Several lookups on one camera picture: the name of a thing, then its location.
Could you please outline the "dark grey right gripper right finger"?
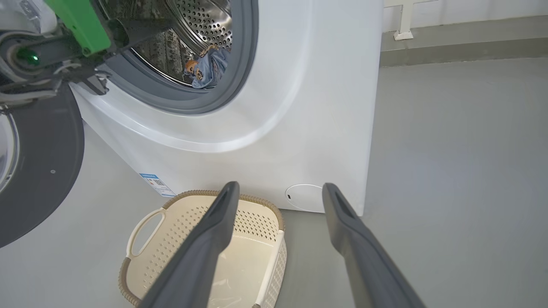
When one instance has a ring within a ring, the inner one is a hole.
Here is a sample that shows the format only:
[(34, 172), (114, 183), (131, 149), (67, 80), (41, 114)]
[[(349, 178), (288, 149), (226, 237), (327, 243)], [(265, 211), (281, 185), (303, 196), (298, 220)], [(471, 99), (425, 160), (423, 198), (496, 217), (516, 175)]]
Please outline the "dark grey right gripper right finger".
[(424, 308), (425, 304), (340, 189), (325, 183), (322, 200), (333, 247), (344, 258), (357, 308)]

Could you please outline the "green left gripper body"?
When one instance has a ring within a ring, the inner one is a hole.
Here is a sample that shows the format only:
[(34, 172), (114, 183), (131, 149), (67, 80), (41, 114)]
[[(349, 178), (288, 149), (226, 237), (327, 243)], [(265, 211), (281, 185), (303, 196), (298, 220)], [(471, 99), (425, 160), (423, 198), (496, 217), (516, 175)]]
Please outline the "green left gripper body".
[(108, 50), (111, 39), (90, 0), (46, 0), (82, 49), (84, 56)]

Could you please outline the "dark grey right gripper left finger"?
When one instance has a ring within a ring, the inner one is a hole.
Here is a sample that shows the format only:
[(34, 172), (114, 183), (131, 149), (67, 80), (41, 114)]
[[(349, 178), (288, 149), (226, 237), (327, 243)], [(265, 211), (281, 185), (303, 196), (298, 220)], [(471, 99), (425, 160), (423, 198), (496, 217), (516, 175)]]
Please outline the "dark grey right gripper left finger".
[(219, 254), (229, 245), (240, 195), (236, 181), (219, 192), (153, 283), (141, 308), (206, 308)]

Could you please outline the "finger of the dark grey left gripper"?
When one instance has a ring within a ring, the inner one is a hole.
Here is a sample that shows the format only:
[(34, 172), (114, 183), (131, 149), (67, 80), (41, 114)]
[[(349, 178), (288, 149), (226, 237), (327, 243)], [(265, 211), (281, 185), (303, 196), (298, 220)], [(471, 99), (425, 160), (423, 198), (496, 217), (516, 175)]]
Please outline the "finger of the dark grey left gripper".
[(128, 49), (171, 28), (172, 20), (170, 19), (112, 19), (109, 21), (109, 30), (117, 49)]

